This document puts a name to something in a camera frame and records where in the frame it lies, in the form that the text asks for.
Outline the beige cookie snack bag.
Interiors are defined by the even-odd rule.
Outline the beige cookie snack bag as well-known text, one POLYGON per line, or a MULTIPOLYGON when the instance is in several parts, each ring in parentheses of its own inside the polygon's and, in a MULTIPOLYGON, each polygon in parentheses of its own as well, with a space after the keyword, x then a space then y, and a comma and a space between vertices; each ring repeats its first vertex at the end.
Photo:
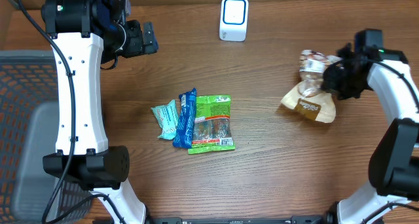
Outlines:
POLYGON ((299 56, 301 81, 282 98, 281 104, 312 121, 333 122, 335 103, 332 94, 321 89, 321 84, 325 70, 339 60, 338 56, 303 50, 299 56))

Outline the teal snack packet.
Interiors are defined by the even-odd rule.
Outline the teal snack packet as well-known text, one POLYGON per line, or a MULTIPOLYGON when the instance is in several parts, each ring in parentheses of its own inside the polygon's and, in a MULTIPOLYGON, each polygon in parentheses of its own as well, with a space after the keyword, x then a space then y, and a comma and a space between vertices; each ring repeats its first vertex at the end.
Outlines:
POLYGON ((171 100, 167 105, 152 107, 151 110, 157 119, 159 127, 162 129, 158 138, 163 140, 174 139, 177 135, 179 121, 175 100, 171 100))

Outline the blue oreo cookie packet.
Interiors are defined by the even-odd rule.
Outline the blue oreo cookie packet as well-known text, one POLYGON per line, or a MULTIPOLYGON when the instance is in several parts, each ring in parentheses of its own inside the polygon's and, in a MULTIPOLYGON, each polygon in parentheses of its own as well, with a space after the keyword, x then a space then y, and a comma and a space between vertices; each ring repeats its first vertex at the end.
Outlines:
POLYGON ((196 118, 196 89, 180 94, 181 113, 177 124, 173 146, 183 149, 192 148, 194 121, 196 118))

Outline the green snack packet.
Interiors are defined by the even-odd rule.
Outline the green snack packet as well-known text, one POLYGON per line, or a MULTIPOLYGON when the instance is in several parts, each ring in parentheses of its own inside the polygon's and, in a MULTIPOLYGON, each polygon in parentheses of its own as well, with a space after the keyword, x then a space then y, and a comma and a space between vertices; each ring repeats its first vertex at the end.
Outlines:
POLYGON ((231 97, 227 94, 197 97, 192 147, 188 154, 235 150, 230 105, 231 97))

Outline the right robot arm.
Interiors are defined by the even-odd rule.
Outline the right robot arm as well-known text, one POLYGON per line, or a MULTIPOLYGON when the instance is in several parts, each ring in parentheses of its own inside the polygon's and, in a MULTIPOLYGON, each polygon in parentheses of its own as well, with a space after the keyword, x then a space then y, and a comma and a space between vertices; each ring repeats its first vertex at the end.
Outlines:
POLYGON ((407 57, 384 47, 379 29, 356 33, 337 52, 339 61, 323 74, 322 90, 338 100, 378 96, 389 127, 369 161, 369 180, 349 198, 334 203, 323 223, 381 223, 394 208, 414 210, 418 201, 418 88, 407 57))

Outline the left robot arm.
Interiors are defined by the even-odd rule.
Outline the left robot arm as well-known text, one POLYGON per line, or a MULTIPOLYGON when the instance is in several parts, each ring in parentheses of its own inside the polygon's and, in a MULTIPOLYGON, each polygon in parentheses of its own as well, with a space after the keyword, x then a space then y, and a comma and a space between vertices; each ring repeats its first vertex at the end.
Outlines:
POLYGON ((115 223, 146 223, 124 146, 110 146, 101 110, 100 72, 158 51, 153 25, 129 19, 128 0, 46 0, 41 9, 58 77, 59 126, 55 150, 43 158, 46 173, 98 198, 115 223))

